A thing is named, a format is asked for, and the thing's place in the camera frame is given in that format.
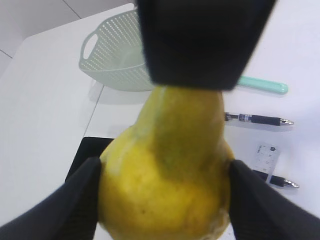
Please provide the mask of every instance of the mint green handle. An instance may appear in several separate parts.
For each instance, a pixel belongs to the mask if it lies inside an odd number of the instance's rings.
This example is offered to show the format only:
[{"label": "mint green handle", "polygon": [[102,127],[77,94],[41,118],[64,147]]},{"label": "mint green handle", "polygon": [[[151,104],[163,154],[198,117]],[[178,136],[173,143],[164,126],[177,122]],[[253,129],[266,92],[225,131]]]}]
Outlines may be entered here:
[{"label": "mint green handle", "polygon": [[289,90],[287,84],[276,82],[276,81],[267,81],[263,79],[258,79],[254,77],[241,76],[238,85],[250,87],[254,89],[260,89],[276,94],[286,94]]}]

